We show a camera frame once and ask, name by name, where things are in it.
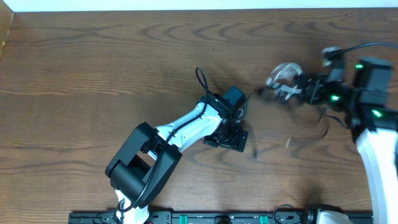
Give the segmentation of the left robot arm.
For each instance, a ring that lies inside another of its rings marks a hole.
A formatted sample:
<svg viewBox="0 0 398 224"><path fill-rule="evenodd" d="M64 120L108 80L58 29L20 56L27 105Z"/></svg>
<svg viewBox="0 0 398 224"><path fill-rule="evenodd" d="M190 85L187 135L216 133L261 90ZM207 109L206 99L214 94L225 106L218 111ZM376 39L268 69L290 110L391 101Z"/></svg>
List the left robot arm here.
<svg viewBox="0 0 398 224"><path fill-rule="evenodd" d="M198 140L243 152L248 132L240 121L246 100L235 86L224 95L208 91L191 112L169 124L138 125L105 169L118 198L114 221L145 223L149 204L166 185L183 151Z"/></svg>

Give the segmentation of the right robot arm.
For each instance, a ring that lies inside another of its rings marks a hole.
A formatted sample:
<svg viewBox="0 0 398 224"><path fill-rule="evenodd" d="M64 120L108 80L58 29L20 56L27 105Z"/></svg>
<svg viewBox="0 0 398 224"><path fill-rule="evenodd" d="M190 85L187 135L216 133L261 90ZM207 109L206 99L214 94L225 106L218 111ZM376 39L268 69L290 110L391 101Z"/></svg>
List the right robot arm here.
<svg viewBox="0 0 398 224"><path fill-rule="evenodd" d="M343 68L328 74L299 75L294 80L300 99L310 105L326 103L345 114L365 167L374 223L397 223L397 111L388 108L392 64L363 57L355 65L352 85L343 84Z"/></svg>

